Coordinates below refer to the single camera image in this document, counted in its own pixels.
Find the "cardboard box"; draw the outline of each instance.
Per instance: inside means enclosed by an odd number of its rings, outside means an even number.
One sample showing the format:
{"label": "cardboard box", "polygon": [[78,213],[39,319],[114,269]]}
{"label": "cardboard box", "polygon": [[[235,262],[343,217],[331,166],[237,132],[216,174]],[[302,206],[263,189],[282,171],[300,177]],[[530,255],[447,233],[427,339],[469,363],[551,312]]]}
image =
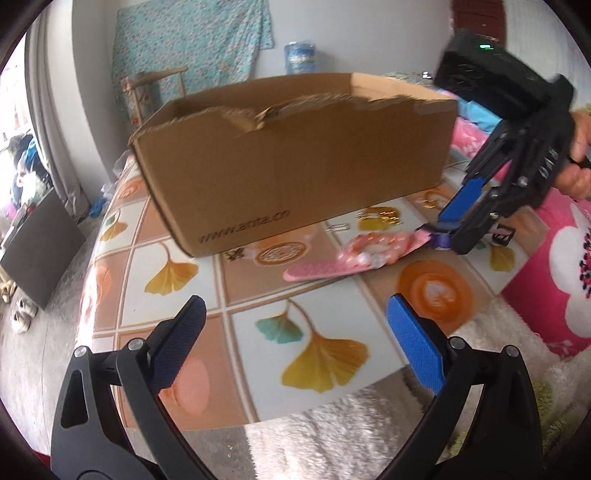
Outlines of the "cardboard box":
{"label": "cardboard box", "polygon": [[294,75],[174,100],[130,139],[195,257],[427,189],[456,120],[448,96],[361,73]]}

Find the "curtain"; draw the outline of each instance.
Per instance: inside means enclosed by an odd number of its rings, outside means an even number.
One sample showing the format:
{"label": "curtain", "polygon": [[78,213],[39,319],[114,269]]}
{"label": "curtain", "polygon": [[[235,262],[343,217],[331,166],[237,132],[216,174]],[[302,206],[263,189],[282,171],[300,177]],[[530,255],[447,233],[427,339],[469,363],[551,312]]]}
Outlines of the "curtain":
{"label": "curtain", "polygon": [[47,11],[34,21],[25,39],[25,83],[35,141],[51,173],[57,195],[70,215],[82,218],[90,206],[80,187],[62,137],[47,74]]}

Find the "blue cloth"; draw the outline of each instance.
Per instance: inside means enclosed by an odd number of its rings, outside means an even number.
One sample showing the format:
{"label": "blue cloth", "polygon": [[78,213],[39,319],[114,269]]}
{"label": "blue cloth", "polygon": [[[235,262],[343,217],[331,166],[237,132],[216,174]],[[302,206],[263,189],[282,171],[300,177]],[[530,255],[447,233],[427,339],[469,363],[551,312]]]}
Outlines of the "blue cloth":
{"label": "blue cloth", "polygon": [[457,99],[457,113],[487,133],[491,133],[501,121],[501,117],[484,108],[481,104],[474,101],[467,102],[459,97]]}
{"label": "blue cloth", "polygon": [[[112,80],[121,112],[124,77],[186,65],[187,93],[196,93],[247,80],[266,48],[273,48],[267,0],[151,0],[119,10]],[[160,82],[162,103],[178,96],[177,76]]]}
{"label": "blue cloth", "polygon": [[25,168],[29,172],[33,170],[33,160],[35,159],[35,155],[37,155],[37,144],[35,143],[35,139],[33,139],[29,142],[27,153],[25,155]]}

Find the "teal ginkgo leaf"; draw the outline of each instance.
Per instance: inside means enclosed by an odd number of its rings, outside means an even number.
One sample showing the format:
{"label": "teal ginkgo leaf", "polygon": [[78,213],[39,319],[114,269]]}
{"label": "teal ginkgo leaf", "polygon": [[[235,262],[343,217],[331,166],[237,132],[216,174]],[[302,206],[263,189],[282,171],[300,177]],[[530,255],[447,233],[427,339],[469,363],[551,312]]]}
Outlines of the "teal ginkgo leaf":
{"label": "teal ginkgo leaf", "polygon": [[287,311],[257,321],[256,328],[267,340],[276,343],[299,342],[304,335],[300,328],[287,318]]}

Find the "wall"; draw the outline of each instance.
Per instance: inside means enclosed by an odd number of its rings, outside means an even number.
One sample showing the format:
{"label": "wall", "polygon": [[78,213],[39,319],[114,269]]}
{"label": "wall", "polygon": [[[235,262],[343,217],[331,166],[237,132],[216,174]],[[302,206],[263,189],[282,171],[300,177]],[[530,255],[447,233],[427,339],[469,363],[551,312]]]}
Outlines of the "wall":
{"label": "wall", "polygon": [[92,200],[109,175],[96,150],[76,75],[72,0],[54,0],[47,17],[47,70],[56,118],[82,189]]}
{"label": "wall", "polygon": [[560,19],[543,0],[505,0],[507,50],[551,79],[567,77],[575,89],[573,108],[591,102],[591,67]]}
{"label": "wall", "polygon": [[312,39],[323,71],[434,72],[450,37],[450,0],[269,0],[275,48],[256,77],[285,73],[283,47]]}
{"label": "wall", "polygon": [[111,64],[104,46],[104,4],[74,0],[72,24],[74,65],[86,119],[96,151],[109,177],[114,179],[113,165],[127,148],[129,135],[113,94]]}
{"label": "wall", "polygon": [[80,185],[90,201],[114,179],[127,132],[115,106],[105,5],[54,0],[47,17],[47,65],[56,118]]}

